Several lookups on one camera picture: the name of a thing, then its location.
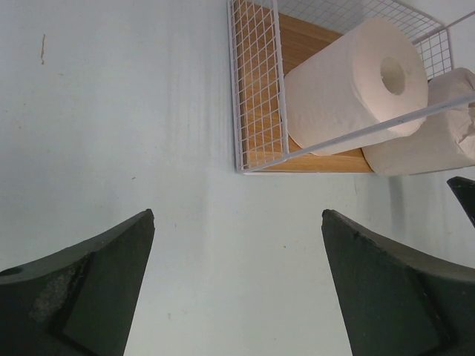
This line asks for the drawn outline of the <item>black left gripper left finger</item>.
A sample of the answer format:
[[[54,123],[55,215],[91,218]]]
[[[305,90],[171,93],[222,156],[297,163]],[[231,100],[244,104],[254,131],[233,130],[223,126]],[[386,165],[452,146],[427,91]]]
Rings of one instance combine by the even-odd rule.
[[[154,241],[147,209],[1,272],[2,355],[123,355]]]

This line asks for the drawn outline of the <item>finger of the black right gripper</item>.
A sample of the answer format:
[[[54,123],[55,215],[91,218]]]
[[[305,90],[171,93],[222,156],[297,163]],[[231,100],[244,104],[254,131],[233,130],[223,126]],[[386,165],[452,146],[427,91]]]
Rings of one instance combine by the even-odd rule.
[[[475,182],[464,177],[453,177],[447,181],[462,209],[475,226]]]

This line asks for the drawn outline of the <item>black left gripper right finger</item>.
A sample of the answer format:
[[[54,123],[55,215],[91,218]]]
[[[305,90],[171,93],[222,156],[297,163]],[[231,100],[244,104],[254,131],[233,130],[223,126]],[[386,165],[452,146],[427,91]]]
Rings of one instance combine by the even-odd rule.
[[[334,210],[322,236],[353,355],[473,355],[474,269]]]

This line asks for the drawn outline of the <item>plain white paper roll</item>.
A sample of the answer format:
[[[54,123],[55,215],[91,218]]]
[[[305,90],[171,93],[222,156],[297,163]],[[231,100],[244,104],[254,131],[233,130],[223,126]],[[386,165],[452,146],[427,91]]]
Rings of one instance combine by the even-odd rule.
[[[379,18],[292,69],[284,85],[288,133],[301,148],[428,105],[428,78],[416,48]]]

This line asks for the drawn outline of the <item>white wire three-tier shelf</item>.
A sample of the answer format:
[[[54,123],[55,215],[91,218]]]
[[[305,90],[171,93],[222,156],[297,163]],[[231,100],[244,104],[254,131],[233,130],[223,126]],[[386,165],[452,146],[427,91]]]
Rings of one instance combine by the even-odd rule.
[[[367,173],[360,149],[316,156],[287,132],[284,77],[365,19],[395,24],[429,77],[453,68],[449,26],[402,1],[229,1],[236,169],[250,173]]]

